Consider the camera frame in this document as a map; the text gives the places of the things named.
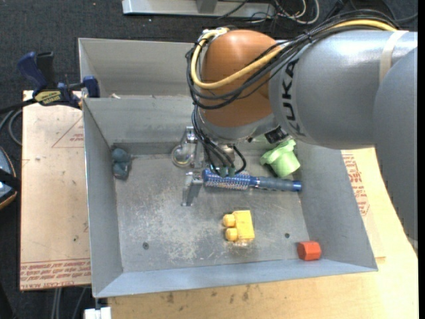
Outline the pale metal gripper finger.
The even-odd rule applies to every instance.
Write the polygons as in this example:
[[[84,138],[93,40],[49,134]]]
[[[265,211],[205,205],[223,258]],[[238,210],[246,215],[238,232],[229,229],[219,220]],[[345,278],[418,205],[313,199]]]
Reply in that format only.
[[[203,186],[203,178],[199,171],[190,171],[185,175],[181,205],[191,207]]]
[[[181,149],[184,152],[193,152],[197,145],[197,135],[193,126],[187,126],[181,139]]]

